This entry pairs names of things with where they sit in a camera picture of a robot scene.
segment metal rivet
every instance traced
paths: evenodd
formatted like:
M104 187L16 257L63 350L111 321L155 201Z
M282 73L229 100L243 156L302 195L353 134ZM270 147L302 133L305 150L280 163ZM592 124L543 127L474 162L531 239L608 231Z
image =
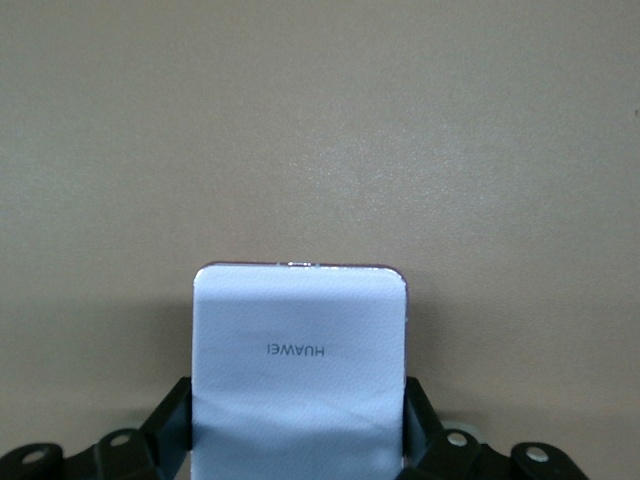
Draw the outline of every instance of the metal rivet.
M121 433L120 435L113 437L109 442L109 445L111 445L112 447L119 447L120 445L124 445L125 443L127 443L129 441L129 437L131 437L130 434Z
M27 453L24 457L22 457L22 464L26 465L28 463L36 463L44 458L47 454L47 451L44 448L39 450L35 450L31 453Z
M544 463L549 461L549 455L547 455L547 452L542 450L540 447L527 448L527 457L529 457L534 462L539 462L539 463Z
M447 435L447 440L449 440L451 445L455 445L456 447L464 447L467 444L467 437L460 432L451 432Z

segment black clamp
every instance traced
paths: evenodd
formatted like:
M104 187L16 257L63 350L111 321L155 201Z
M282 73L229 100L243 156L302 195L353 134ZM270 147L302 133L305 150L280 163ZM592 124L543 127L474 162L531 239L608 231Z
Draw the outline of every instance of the black clamp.
M396 480L588 480L551 445L521 443L507 457L467 432L445 429L413 377L404 422L410 466ZM0 480L172 480L191 448L191 379L185 377L139 429L112 432L68 458L56 444L25 445L0 458Z

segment white phone cover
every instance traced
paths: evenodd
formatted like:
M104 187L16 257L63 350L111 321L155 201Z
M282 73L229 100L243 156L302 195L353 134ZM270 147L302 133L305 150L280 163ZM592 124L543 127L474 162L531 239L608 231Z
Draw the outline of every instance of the white phone cover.
M194 480L392 480L407 293L383 267L212 264L194 283Z

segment phone back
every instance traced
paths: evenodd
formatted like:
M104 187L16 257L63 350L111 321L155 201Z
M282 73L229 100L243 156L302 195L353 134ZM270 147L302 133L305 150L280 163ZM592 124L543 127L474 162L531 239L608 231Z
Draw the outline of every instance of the phone back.
M384 267L212 264L194 283L194 480L392 480L407 293Z

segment gray background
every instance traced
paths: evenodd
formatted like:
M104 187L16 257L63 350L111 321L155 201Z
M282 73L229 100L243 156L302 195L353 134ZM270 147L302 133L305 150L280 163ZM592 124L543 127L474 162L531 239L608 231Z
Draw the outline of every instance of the gray background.
M634 478L639 25L635 0L2 1L0 451L139 424L190 372L208 261L384 263L444 418Z

